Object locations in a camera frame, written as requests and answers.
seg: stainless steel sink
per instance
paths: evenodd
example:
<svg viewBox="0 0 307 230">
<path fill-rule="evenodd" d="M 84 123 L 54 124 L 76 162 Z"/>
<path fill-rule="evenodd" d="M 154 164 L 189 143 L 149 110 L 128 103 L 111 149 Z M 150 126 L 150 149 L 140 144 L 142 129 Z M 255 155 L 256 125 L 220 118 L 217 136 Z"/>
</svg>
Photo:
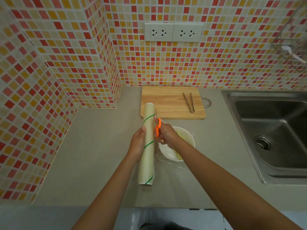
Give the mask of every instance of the stainless steel sink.
<svg viewBox="0 0 307 230">
<path fill-rule="evenodd" d="M 222 94 L 261 181 L 307 185 L 307 93 Z"/>
</svg>

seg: electrical outlet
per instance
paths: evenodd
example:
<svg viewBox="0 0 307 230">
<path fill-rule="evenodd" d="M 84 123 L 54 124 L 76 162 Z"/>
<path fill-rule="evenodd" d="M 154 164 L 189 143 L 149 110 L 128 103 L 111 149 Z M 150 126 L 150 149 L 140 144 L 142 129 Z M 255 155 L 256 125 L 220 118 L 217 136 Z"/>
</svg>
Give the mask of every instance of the electrical outlet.
<svg viewBox="0 0 307 230">
<path fill-rule="evenodd" d="M 174 23 L 145 23 L 145 41 L 172 41 Z"/>
<path fill-rule="evenodd" d="M 174 23 L 173 42 L 199 42 L 203 23 Z"/>
</svg>

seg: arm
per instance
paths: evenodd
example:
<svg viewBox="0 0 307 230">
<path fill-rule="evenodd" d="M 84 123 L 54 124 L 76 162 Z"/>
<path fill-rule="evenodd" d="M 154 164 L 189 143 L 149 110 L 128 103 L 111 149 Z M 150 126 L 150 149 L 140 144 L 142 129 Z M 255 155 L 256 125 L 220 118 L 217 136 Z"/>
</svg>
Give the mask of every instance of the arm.
<svg viewBox="0 0 307 230">
<path fill-rule="evenodd" d="M 132 137 L 127 155 L 72 230 L 111 230 L 124 198 L 134 165 L 144 149 L 146 129 L 140 128 Z"/>
<path fill-rule="evenodd" d="M 158 141 L 175 149 L 234 229 L 301 229 L 239 179 L 161 123 Z"/>
</svg>

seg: plastic wrap roll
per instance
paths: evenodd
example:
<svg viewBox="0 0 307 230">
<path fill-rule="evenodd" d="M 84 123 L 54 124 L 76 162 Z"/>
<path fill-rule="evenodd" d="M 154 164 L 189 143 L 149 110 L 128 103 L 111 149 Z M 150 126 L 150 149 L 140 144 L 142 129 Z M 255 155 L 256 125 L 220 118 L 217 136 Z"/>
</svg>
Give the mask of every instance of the plastic wrap roll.
<svg viewBox="0 0 307 230">
<path fill-rule="evenodd" d="M 143 126 L 146 128 L 145 147 L 140 159 L 138 184 L 152 185 L 154 180 L 154 104 L 146 103 Z"/>
</svg>

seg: green line on roll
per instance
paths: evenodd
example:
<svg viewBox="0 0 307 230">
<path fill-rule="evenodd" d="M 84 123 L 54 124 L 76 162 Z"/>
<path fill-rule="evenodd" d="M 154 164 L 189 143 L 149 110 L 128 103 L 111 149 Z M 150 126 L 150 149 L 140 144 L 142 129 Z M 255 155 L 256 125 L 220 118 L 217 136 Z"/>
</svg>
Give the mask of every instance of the green line on roll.
<svg viewBox="0 0 307 230">
<path fill-rule="evenodd" d="M 148 145 L 150 145 L 151 143 L 153 143 L 154 142 L 154 140 L 153 141 L 151 141 Z M 144 149 L 148 146 L 148 145 L 146 145 L 145 147 L 144 147 Z"/>
<path fill-rule="evenodd" d="M 152 179 L 153 177 L 154 177 L 154 176 L 152 176 L 151 179 Z M 149 179 L 149 180 L 145 183 L 145 185 L 146 185 L 148 182 L 150 182 L 151 179 Z"/>
<path fill-rule="evenodd" d="M 154 116 L 154 115 L 151 115 L 151 116 L 147 117 L 147 119 L 145 119 L 144 122 L 145 122 L 146 120 L 148 120 L 148 119 L 149 119 L 150 117 L 152 117 L 152 116 Z"/>
</svg>

